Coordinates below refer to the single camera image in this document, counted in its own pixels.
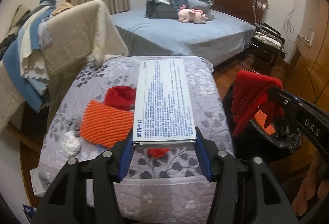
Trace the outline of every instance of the box of alcohol pads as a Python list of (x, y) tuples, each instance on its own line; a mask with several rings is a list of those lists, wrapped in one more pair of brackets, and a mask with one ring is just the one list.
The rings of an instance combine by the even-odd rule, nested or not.
[(189, 147), (196, 141), (181, 59), (141, 61), (134, 113), (137, 148)]

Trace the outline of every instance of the chair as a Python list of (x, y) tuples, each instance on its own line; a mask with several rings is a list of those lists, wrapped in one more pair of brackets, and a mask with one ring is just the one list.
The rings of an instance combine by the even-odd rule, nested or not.
[[(284, 59), (285, 57), (285, 52), (283, 49), (285, 39), (282, 38), (280, 32), (275, 30), (273, 27), (266, 23), (257, 22), (257, 2), (257, 0), (254, 0), (253, 6), (256, 31), (251, 38), (251, 45), (247, 49), (247, 56), (253, 58), (259, 63), (269, 67), (274, 67), (279, 58)], [(251, 68), (243, 65), (241, 62), (239, 62), (239, 65), (249, 71), (257, 73)]]

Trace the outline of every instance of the blue gripper pad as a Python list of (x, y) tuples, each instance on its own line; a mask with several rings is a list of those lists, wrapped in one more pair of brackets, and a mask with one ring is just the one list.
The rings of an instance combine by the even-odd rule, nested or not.
[(118, 172), (118, 179), (120, 181), (122, 181), (124, 179), (124, 177), (126, 177), (128, 175), (128, 170), (129, 170), (133, 155), (134, 155), (133, 137), (130, 136), (127, 139), (126, 147), (123, 150), (122, 156), (119, 161), (120, 167), (119, 167), (119, 172)]
[(193, 148), (198, 158), (202, 175), (204, 175), (208, 181), (212, 181), (213, 174), (211, 173), (211, 162), (207, 154), (205, 147), (202, 144), (202, 139), (199, 136), (199, 130), (196, 129), (196, 143), (193, 144)]

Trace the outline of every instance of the wooden wardrobe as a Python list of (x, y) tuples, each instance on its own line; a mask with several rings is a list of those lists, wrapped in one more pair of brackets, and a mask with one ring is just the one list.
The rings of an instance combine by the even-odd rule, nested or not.
[[(329, 6), (320, 0), (320, 13), (312, 45), (299, 38), (297, 49), (300, 57), (285, 90), (316, 104), (329, 113)], [(274, 162), (279, 174), (287, 177), (308, 169), (315, 147), (303, 137), (302, 147), (292, 156)]]

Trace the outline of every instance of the pink stuffed animal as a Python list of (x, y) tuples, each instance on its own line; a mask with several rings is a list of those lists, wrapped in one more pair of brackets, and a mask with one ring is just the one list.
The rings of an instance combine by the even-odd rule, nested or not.
[(178, 12), (178, 21), (181, 23), (193, 22), (195, 24), (205, 23), (208, 18), (201, 10), (186, 9), (186, 6), (182, 6)]

